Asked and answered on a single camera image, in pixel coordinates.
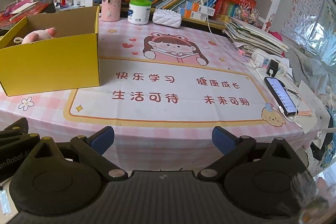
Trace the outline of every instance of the phone screen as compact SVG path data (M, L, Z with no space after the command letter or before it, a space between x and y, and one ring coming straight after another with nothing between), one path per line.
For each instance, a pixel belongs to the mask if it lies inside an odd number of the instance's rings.
M296 112L296 107L289 97L288 93L285 91L281 83L276 78L267 78L267 81L270 83L275 93L278 95L279 99L283 103L286 111L288 113Z

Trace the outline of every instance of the pink plush toy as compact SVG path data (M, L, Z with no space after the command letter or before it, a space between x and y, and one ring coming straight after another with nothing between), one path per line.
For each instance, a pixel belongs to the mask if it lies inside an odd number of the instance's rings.
M41 40L54 38L56 35L56 28L49 28L46 30L37 30L29 33L24 37L21 44L28 44L32 42L37 42Z

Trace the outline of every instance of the heart illustration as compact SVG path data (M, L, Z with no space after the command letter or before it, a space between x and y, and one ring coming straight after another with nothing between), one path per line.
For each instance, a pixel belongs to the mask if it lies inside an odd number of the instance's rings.
M132 48L133 45L132 44L123 43L123 47L124 48Z

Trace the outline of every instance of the star illustration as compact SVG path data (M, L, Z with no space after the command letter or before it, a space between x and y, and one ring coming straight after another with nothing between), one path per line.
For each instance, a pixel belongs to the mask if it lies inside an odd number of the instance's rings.
M77 109L78 112L80 112L83 109L83 107L82 107L82 105L79 105L78 107L76 107L76 109Z

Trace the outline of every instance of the flower illustration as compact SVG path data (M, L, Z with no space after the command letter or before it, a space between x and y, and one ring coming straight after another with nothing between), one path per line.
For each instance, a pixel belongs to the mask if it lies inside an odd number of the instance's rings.
M21 100L21 103L22 103L22 104L20 104L20 105L18 106L18 108L19 108L19 109L23 108L23 111L27 111L27 110L28 110L28 107L34 105L34 103L33 103L31 100L32 100L31 97L28 97L27 99L24 99L24 98L23 98L23 99Z

